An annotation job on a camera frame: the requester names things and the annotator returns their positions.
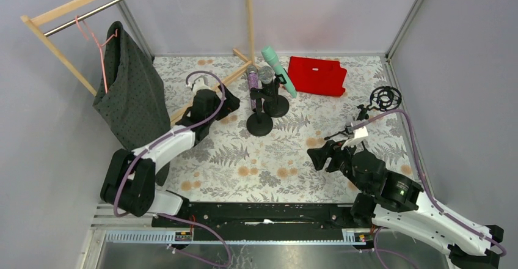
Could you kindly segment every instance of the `round black base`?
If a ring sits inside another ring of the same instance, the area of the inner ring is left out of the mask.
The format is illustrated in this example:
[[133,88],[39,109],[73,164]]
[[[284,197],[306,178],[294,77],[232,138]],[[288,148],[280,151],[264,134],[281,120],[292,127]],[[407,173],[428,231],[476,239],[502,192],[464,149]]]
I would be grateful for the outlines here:
[[270,108],[272,104],[273,102],[266,102],[264,104],[264,113],[268,114],[270,117],[283,117],[288,113],[288,110],[290,110],[290,103],[284,96],[277,96],[277,105],[273,107],[274,110]]
[[274,128],[274,121],[265,113],[254,113],[246,120],[246,129],[252,136],[266,136]]

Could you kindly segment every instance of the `table surface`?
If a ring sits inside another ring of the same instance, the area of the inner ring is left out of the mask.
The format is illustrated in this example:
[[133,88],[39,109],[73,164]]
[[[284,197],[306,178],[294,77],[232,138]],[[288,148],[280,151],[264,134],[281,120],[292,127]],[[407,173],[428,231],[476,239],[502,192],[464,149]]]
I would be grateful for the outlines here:
[[[388,85],[379,57],[320,57],[340,61],[348,73],[341,97],[299,93],[284,89],[290,111],[274,119],[274,129],[258,138],[246,130],[252,114],[245,76],[228,88],[241,106],[212,124],[210,134],[193,149],[171,161],[164,189],[191,201],[218,202],[340,202],[352,203],[358,189],[340,172],[316,171],[306,151],[324,145],[323,137],[336,133],[358,115],[359,104],[368,104],[372,90]],[[280,57],[287,68],[289,57]],[[258,65],[266,65],[258,58]],[[243,62],[237,57],[157,57],[155,67],[164,80],[169,114],[192,99],[185,77],[207,70],[224,78]],[[208,77],[211,86],[216,84]],[[386,161],[389,170],[414,178],[397,115],[368,126],[367,148]]]

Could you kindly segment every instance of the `wooden beam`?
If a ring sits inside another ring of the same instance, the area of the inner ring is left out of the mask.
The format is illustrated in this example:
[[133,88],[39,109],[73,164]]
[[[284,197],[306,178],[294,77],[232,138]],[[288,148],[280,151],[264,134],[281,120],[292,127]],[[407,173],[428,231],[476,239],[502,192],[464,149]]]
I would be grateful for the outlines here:
[[44,14],[41,14],[32,20],[35,26],[40,27],[44,23],[48,23],[51,20],[55,20],[69,12],[72,12],[88,3],[94,2],[95,0],[72,0],[66,4],[63,4],[55,9],[52,9]]
[[43,35],[43,32],[31,21],[31,19],[27,15],[23,15],[21,20],[31,29],[31,31],[40,39],[47,48],[49,48],[50,52],[54,53],[56,57],[64,64],[72,74],[77,77],[77,79],[86,87],[92,95],[96,95],[97,91],[92,87],[92,85],[85,79],[85,77],[77,70],[74,65],[65,57],[65,55],[59,51],[59,49],[52,43],[50,40]]
[[246,17],[248,24],[248,59],[255,65],[254,10],[252,0],[246,0]]
[[235,56],[238,56],[243,62],[248,62],[250,59],[246,57],[240,50],[237,50],[236,48],[232,49],[232,52],[234,52]]
[[[250,64],[252,64],[252,62],[248,61],[245,64],[243,64],[240,68],[238,68],[235,72],[233,72],[232,74],[228,75],[226,78],[223,79],[223,84],[225,84],[225,86],[228,87],[229,84],[231,84],[234,81],[236,81],[246,71],[246,68]],[[213,86],[212,90],[219,91],[218,86],[219,86],[219,84]],[[187,110],[187,108],[191,107],[191,105],[192,105],[192,101],[189,102],[189,104],[187,104],[184,107],[182,107],[177,112],[175,112],[173,115],[171,115],[171,124],[173,125],[177,121],[179,121],[181,119],[182,115]]]

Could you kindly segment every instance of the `mint green microphone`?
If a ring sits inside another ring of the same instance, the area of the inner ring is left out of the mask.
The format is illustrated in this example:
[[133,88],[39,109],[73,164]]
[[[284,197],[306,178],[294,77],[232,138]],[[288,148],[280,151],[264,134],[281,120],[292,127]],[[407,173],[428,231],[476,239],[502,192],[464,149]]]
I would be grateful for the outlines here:
[[277,53],[275,53],[271,46],[266,46],[261,50],[261,54],[263,55],[264,61],[274,69],[275,75],[284,79],[283,81],[281,80],[280,83],[284,85],[288,93],[290,93],[293,98],[296,98],[297,91],[295,90],[295,86],[291,82],[286,70],[284,70],[282,65],[280,65]]

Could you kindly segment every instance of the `purple microphone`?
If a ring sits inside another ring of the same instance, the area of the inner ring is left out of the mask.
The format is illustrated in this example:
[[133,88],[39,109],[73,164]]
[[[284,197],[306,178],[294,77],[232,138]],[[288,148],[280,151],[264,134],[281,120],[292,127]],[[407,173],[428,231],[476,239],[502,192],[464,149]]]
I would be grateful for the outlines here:
[[[248,89],[256,88],[259,89],[259,79],[257,78],[257,68],[254,65],[250,65],[246,68],[246,76],[248,78]],[[255,100],[250,99],[250,105],[252,105],[252,111],[255,112]]]

